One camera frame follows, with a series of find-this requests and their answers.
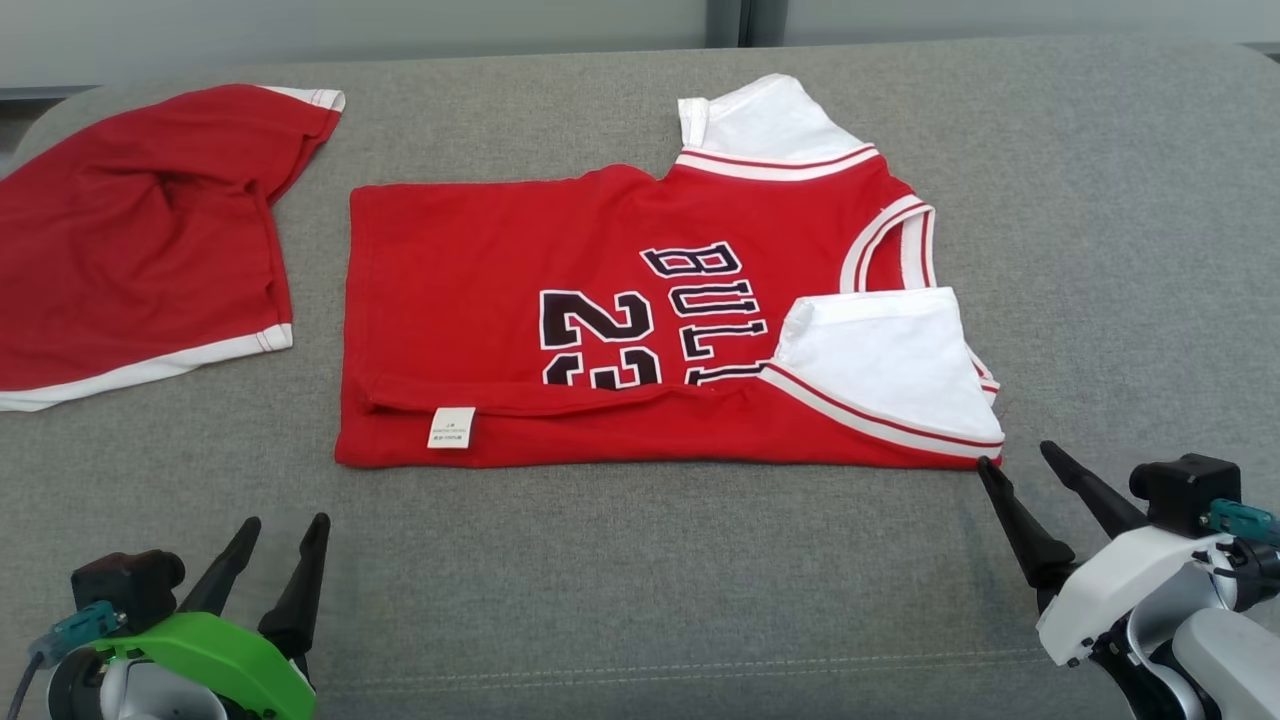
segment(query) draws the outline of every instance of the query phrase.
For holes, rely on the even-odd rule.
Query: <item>stitched seam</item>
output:
[[[604,675],[612,673],[653,673],[663,670],[731,670],[735,667],[777,667],[790,665],[837,665],[842,662],[869,662],[874,660],[937,660],[941,657],[984,657],[989,655],[1023,655],[1042,652],[1041,648],[986,650],[974,652],[934,652],[928,655],[868,655],[861,657],[814,657],[808,660],[758,660],[746,662],[698,662],[690,665],[637,665],[634,667],[590,667],[582,670],[532,670],[527,673],[483,673],[476,675],[410,675],[407,678],[370,678],[367,680],[338,683],[338,685],[396,685],[406,683],[493,680],[506,678],[539,678],[547,675]]]
[[[332,696],[353,696],[353,694],[430,694],[430,693],[447,693],[447,692],[463,692],[463,691],[495,691],[495,689],[521,689],[521,688],[561,688],[570,685],[609,685],[609,684],[622,684],[622,683],[659,683],[669,680],[717,680],[717,679],[739,679],[739,678],[778,678],[778,676],[791,676],[791,675],[836,675],[836,674],[850,674],[850,673],[874,673],[886,670],[928,670],[940,667],[977,667],[984,665],[1033,665],[1050,662],[1047,657],[1037,657],[1034,660],[995,660],[988,662],[942,662],[933,665],[892,665],[882,667],[818,667],[810,670],[773,670],[763,673],[709,673],[698,675],[653,675],[648,678],[602,678],[602,679],[584,679],[584,680],[550,680],[541,683],[504,683],[504,684],[489,684],[489,685],[453,685],[442,688],[355,688],[355,689],[338,689],[326,691]]]

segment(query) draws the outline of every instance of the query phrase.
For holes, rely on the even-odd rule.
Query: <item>gray fabric surface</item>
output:
[[[344,90],[275,209],[297,345],[0,415],[0,694],[82,562],[159,546],[195,575],[261,514],[228,609],[250,624],[324,510],[325,717],[1126,717],[1101,671],[1038,651],[973,475],[333,464],[351,188],[663,173],[677,97],[769,72],[937,205],[940,277],[1004,383],[1007,471],[1051,532],[1105,541],[1042,438],[1117,484],[1144,460],[1229,457],[1245,501],[1280,509],[1280,67],[1261,55],[1112,37],[218,70],[77,96],[19,160],[184,90]],[[1280,630],[1274,607],[1256,618]]]

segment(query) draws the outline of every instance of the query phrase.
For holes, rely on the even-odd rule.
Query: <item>gray cable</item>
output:
[[[31,657],[27,671],[22,674],[22,682],[18,683],[18,689],[13,692],[13,702],[9,703],[9,714],[5,715],[5,720],[18,720],[18,711],[22,710],[22,700],[27,697],[31,682],[36,679],[36,670],[40,669],[40,661],[44,659],[44,653],[40,652]]]

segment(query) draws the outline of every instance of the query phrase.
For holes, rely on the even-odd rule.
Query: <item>black cable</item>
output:
[[[1213,574],[1222,578],[1231,578],[1242,583],[1253,583],[1256,585],[1262,585],[1265,588],[1280,588],[1280,580],[1272,580],[1270,578],[1258,578],[1256,575],[1242,575],[1234,570],[1224,570],[1221,568],[1213,568]]]
[[[37,652],[31,662],[27,665],[27,671],[22,674],[22,682],[18,683],[18,689],[13,692],[13,702],[9,703],[9,715],[5,715],[5,720],[18,720],[18,711],[22,710],[22,701],[27,697],[27,691],[31,689],[31,682],[36,679],[36,670],[40,670],[40,662],[45,659],[42,652]]]

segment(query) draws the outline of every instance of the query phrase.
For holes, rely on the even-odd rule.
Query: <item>basketball jersey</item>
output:
[[[188,92],[0,181],[0,410],[292,346],[270,206],[344,104],[335,90]]]
[[[795,78],[678,109],[662,179],[352,193],[339,462],[1000,455],[933,208]],[[431,441],[440,409],[466,447]]]

